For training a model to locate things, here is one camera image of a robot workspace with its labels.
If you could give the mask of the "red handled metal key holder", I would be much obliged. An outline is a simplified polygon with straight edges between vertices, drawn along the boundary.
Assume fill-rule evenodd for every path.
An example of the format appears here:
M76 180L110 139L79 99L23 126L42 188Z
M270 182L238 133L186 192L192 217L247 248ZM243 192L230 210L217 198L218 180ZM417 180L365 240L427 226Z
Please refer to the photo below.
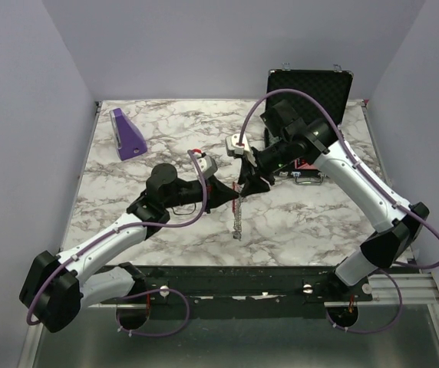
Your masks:
M236 240L242 239L242 196L238 196L232 201L233 212L233 238Z

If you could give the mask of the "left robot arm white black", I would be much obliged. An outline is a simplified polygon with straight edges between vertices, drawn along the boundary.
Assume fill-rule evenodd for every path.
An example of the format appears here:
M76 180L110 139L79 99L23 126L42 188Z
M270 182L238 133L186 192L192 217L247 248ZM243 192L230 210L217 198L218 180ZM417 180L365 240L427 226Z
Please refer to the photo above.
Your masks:
M203 159L196 167L197 178L185 181L173 165L155 166L145 190L111 226L69 251L38 254L19 294L28 308L27 323L43 324L55 333L69 325L89 301L116 297L128 303L139 301L144 293L141 280L122 268L104 274L99 270L162 228L173 228L171 208L199 203L201 212L209 212L239 196L215 177L215 168Z

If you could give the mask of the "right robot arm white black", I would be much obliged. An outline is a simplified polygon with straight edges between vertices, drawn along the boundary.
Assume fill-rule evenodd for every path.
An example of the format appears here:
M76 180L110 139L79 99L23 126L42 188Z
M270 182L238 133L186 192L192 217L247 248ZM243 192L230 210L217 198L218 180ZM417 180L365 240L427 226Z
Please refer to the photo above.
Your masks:
M355 285L379 268L389 268L416 239L430 214L422 202L410 203L380 180L325 118L308 123L282 100L262 120L277 141L258 150L246 138L226 138L229 156L240 158L242 196L269 191L273 173L304 159L332 179L371 223L373 234L336 266L327 281L328 294L342 301Z

